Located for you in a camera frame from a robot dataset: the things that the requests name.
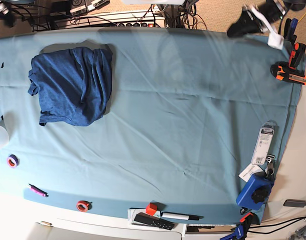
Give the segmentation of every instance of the folded shirt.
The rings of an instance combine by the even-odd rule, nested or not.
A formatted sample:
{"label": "folded shirt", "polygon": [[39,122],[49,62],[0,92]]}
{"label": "folded shirt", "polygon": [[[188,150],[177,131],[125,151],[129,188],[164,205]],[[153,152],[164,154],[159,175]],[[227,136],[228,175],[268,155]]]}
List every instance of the folded shirt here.
{"label": "folded shirt", "polygon": [[87,47],[35,56],[28,93],[39,94],[39,124],[88,126],[100,119],[112,91],[111,62],[109,51]]}

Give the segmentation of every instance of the black remote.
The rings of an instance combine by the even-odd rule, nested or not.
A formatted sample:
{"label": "black remote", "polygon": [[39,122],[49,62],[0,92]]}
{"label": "black remote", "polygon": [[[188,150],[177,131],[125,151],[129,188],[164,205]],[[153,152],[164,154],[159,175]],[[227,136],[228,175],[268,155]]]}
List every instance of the black remote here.
{"label": "black remote", "polygon": [[152,227],[159,227],[160,229],[167,229],[167,230],[172,230],[173,227],[175,226],[174,223],[170,221],[166,221],[164,219],[158,219],[157,217],[150,216],[148,214],[145,214],[143,212],[137,214],[134,218],[134,221],[142,223],[142,224],[147,224]]}

